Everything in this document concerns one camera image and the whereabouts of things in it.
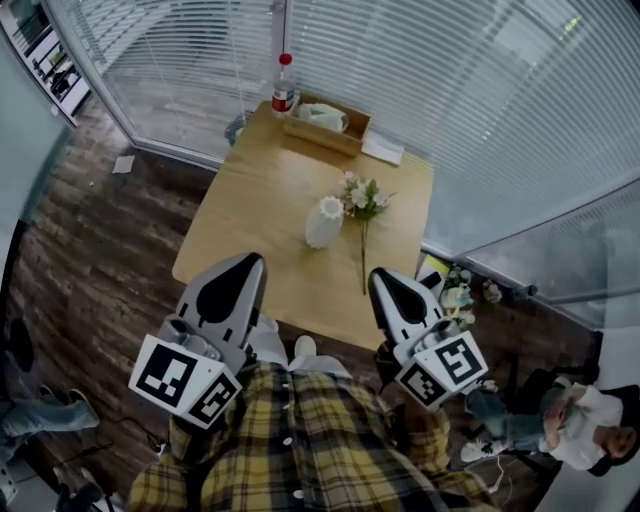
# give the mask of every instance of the yellow plaid shirt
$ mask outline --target yellow plaid shirt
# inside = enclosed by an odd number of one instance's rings
[[[171,453],[136,478],[131,511],[495,510],[479,478],[447,470],[443,410],[403,436],[403,454],[392,413],[366,386],[252,371],[224,428],[190,435],[171,420]]]

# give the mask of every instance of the leg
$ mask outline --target leg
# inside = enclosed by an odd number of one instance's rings
[[[16,406],[2,420],[2,429],[10,437],[37,432],[72,432],[93,428],[100,419],[82,401],[57,405],[43,400],[16,400]]]
[[[298,356],[289,365],[289,371],[304,370],[309,372],[331,373],[336,377],[353,378],[343,364],[331,356]]]
[[[493,439],[505,439],[507,434],[507,406],[495,393],[474,389],[465,399],[465,410],[478,418]]]
[[[249,333],[249,345],[258,361],[276,363],[286,368],[289,360],[276,330],[277,326],[275,320],[260,315],[258,325]]]
[[[289,371],[330,373],[336,377],[351,379],[351,374],[335,357],[316,355],[316,342],[311,336],[300,336],[296,341],[296,357],[289,365]]]
[[[497,395],[479,389],[469,393],[465,408],[484,423],[493,439],[505,441],[509,449],[538,451],[544,436],[541,414],[510,414]]]

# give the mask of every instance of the wooden floor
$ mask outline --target wooden floor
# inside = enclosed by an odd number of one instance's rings
[[[57,390],[78,387],[102,418],[95,431],[40,434],[25,456],[46,467],[112,443],[65,467],[77,473],[84,465],[106,488],[126,496],[135,475],[155,459],[140,427],[158,438],[167,428],[159,408],[128,390],[129,373],[144,335],[157,330],[182,292],[171,267],[214,175],[129,148],[95,99],[79,121],[24,235],[12,277],[8,319],[24,318],[36,362],[29,374],[9,358],[5,366],[13,396],[35,396],[39,383]],[[136,154],[133,171],[112,175],[116,157],[124,154]],[[509,353],[520,355],[525,378],[538,367],[581,363],[593,349],[588,331],[530,303],[479,303],[475,313],[473,333],[501,385]],[[283,325],[281,333],[291,347],[302,331]],[[356,378],[378,385],[371,353],[318,341],[321,352],[341,359]],[[459,400],[447,407],[456,430],[469,425]],[[454,432],[451,441],[452,453],[459,452],[464,440]],[[505,510],[533,510],[545,484],[519,461],[505,457],[502,464],[513,489],[505,478],[496,502],[508,499]],[[494,466],[476,468],[489,485],[498,474]]]

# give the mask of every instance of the desk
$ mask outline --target desk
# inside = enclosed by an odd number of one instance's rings
[[[360,285],[360,234],[345,219],[325,250],[304,241],[307,215],[339,190],[342,173],[375,178],[396,193],[369,225],[367,276],[382,266],[416,271],[433,173],[405,154],[393,167],[364,154],[349,158],[287,136],[264,102],[243,130],[198,209],[173,267],[183,283],[214,263],[255,251],[267,264],[262,312],[302,329],[376,350],[383,337]]]

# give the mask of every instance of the white shirt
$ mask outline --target white shirt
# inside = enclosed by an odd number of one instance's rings
[[[574,384],[573,389],[585,389]],[[622,421],[622,401],[610,395],[603,395],[593,386],[586,386],[584,396],[575,402],[575,411],[566,425],[558,431],[560,442],[549,453],[575,469],[591,469],[606,455],[593,442],[598,426],[617,427]]]

